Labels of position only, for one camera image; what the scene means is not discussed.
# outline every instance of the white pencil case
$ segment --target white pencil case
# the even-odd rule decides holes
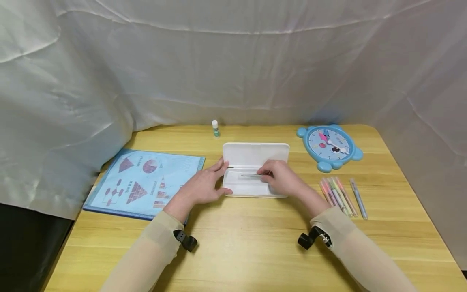
[[[286,161],[290,146],[286,143],[225,143],[224,160],[229,168],[224,174],[223,186],[233,191],[232,197],[285,198],[268,183],[261,181],[256,171],[268,159]]]

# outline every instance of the clock hand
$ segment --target clock hand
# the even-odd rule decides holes
[[[348,153],[348,152],[347,152],[347,149],[341,148],[341,147],[337,146],[337,145],[334,144],[331,140],[327,140],[327,143],[328,143],[329,145],[332,145],[332,146],[338,148],[338,149],[341,151],[341,153],[344,153],[344,154]]]
[[[321,140],[323,140],[323,141],[326,141],[326,142],[327,142],[327,137],[326,137],[326,136],[324,136],[324,134],[323,134],[323,133],[321,133],[321,132],[320,132],[320,133],[319,133],[319,137],[321,138]]]

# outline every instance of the person's right hand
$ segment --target person's right hand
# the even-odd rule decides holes
[[[283,160],[268,160],[256,173],[263,174],[261,180],[282,195],[298,197],[314,191]]]
[[[285,161],[268,160],[256,173],[263,174],[261,180],[267,182],[277,192],[302,201],[312,218],[331,207],[315,190],[302,181]]]

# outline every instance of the wooden table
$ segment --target wooden table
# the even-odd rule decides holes
[[[133,134],[125,147],[203,155],[209,166],[222,155],[225,142],[286,142],[290,166],[317,189],[325,175],[295,136],[298,127],[222,126],[220,139],[214,139],[211,126],[160,126]],[[355,178],[359,186],[369,220],[360,216],[355,224],[420,291],[467,291],[461,271],[378,132],[362,125],[344,130],[364,152],[362,161],[332,172],[343,182]],[[187,230],[199,246],[194,254],[179,250],[155,291],[357,291],[321,241],[308,251],[297,245],[309,220],[291,198],[227,197],[197,206]],[[147,224],[82,211],[46,291],[97,291]]]

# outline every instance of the person's left hand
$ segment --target person's left hand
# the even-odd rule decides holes
[[[196,204],[214,202],[223,194],[231,194],[227,188],[215,189],[217,180],[224,175],[229,162],[221,157],[211,167],[198,171],[165,206],[164,211],[180,222],[184,222],[190,210]]]
[[[178,193],[191,200],[194,205],[210,203],[219,199],[223,194],[231,194],[231,189],[215,189],[217,180],[224,175],[227,167],[229,167],[229,162],[224,162],[224,157],[221,157],[213,166],[198,171],[180,188]]]

